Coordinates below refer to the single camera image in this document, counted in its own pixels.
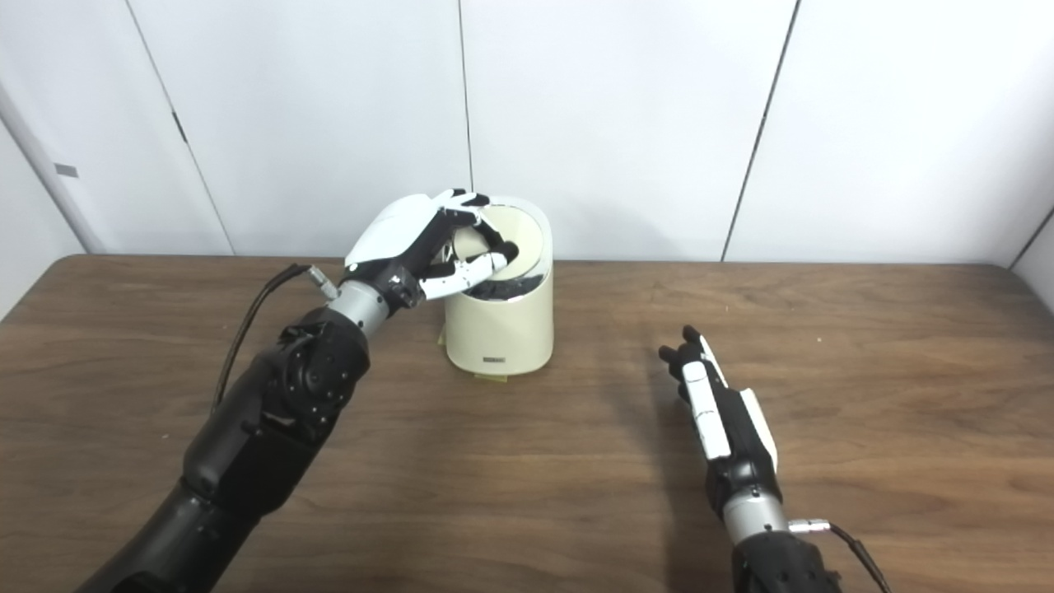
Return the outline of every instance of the metal connector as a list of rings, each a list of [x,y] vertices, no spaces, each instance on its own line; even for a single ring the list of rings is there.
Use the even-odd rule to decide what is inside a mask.
[[[831,531],[831,521],[826,519],[793,519],[787,521],[790,533],[820,533]]]
[[[326,295],[327,301],[332,301],[340,295],[340,291],[337,290],[336,285],[326,276],[326,273],[318,269],[317,265],[311,265],[308,269],[308,276],[311,277],[311,281],[315,282],[315,285],[323,291]]]

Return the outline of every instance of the white wall panel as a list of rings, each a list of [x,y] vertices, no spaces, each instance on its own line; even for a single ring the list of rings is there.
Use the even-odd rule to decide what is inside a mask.
[[[0,0],[0,85],[102,250],[230,253],[123,2]]]
[[[1047,308],[1054,312],[1054,223],[1048,222],[1036,240],[1014,265]]]
[[[717,259],[792,0],[463,0],[475,187],[564,258]]]
[[[1009,264],[1054,200],[1054,3],[802,3],[728,251]]]
[[[456,0],[132,6],[237,253],[343,255],[469,184]]]
[[[56,259],[80,243],[0,123],[0,319]]]

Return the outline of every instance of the wooden table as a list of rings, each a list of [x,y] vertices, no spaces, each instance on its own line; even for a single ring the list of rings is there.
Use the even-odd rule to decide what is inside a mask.
[[[72,590],[138,530],[286,262],[71,257],[0,325],[4,591]],[[284,286],[243,353],[318,301],[306,280]],[[447,362],[436,304],[393,318],[218,590],[729,591],[655,355],[688,322],[757,391],[792,516],[848,529],[900,593],[1054,588],[1054,319],[1010,272],[560,262],[555,309],[552,361],[507,384]],[[875,591],[837,539],[817,541],[845,591]]]

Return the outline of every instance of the white container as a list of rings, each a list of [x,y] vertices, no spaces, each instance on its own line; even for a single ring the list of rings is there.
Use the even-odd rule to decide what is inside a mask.
[[[520,248],[506,269],[484,283],[448,296],[447,356],[480,375],[522,375],[552,356],[552,232],[545,214],[515,197],[491,197],[483,209],[505,240]],[[454,235],[458,258],[487,250],[472,229]]]

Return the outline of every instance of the robotic hand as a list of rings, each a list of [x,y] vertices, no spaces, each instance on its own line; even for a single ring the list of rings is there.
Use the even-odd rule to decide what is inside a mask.
[[[314,266],[284,272],[310,271],[329,303],[286,328],[226,397],[221,381],[218,406],[188,448],[172,493],[77,591],[212,590],[260,518],[286,502],[325,444],[370,368],[368,341],[384,321],[423,300],[472,288],[515,258],[516,245],[503,240],[483,214],[489,201],[448,190],[431,199],[411,195],[392,202],[348,254],[339,286]],[[490,251],[451,259],[453,232],[469,225]],[[279,277],[253,304],[236,344],[262,296],[287,279]]]
[[[684,343],[659,350],[691,418],[706,457],[706,497],[731,538],[737,593],[838,593],[838,574],[820,551],[796,533],[832,531],[842,537],[883,592],[884,577],[863,545],[822,519],[787,521],[776,480],[776,442],[758,398],[728,388],[699,332],[685,327]]]

